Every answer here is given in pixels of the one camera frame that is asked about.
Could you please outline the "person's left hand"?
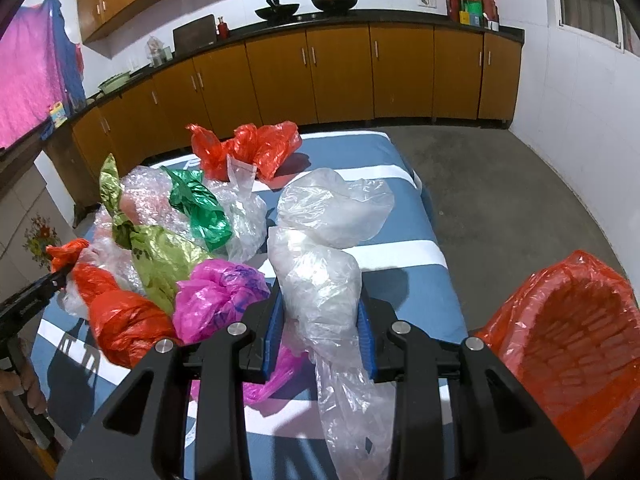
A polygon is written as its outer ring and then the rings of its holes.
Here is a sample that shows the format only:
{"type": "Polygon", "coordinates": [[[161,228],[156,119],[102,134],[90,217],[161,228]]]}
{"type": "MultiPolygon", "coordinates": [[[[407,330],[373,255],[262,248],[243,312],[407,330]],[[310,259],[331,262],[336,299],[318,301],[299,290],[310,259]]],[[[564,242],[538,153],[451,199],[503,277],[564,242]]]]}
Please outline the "person's left hand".
{"type": "Polygon", "coordinates": [[[2,370],[1,372],[2,413],[6,415],[10,425],[18,434],[23,437],[29,437],[30,433],[24,420],[15,413],[9,404],[9,397],[13,396],[15,391],[21,391],[26,394],[27,406],[36,415],[43,415],[47,411],[47,399],[41,391],[38,376],[32,368],[29,358],[24,359],[24,364],[18,374],[8,370],[2,370]]]}

